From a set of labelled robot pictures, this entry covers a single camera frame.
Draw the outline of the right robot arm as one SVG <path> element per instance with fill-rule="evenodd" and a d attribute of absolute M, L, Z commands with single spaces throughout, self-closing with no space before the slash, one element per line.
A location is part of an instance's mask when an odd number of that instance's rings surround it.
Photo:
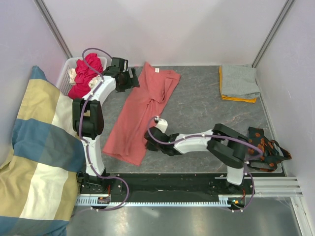
<path fill-rule="evenodd" d="M 227 166 L 227 191 L 233 194 L 243 191 L 244 161 L 249 145 L 244 135 L 221 123 L 204 133 L 167 135 L 165 131 L 160 125 L 149 128 L 144 135 L 146 149 L 168 156 L 208 151 Z"/>

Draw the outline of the salmon pink t shirt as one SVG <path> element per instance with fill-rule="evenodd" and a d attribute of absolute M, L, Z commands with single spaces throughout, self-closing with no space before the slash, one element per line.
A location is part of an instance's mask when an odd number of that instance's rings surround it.
<path fill-rule="evenodd" d="M 160 116 L 181 74 L 174 70 L 162 70 L 145 63 L 106 141 L 102 152 L 132 165 L 139 166 L 145 157 L 147 125 L 150 119 Z"/>

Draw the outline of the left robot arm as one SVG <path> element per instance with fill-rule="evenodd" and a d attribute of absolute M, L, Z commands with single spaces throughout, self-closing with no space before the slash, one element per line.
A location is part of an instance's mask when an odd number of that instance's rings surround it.
<path fill-rule="evenodd" d="M 135 69 L 128 67 L 127 59 L 113 57 L 111 65 L 99 75 L 100 80 L 91 91 L 72 103 L 73 129 L 81 139 L 86 159 L 86 170 L 81 175 L 81 194 L 103 194 L 109 186 L 100 149 L 100 135 L 104 130 L 102 104 L 113 91 L 124 92 L 139 87 Z"/>

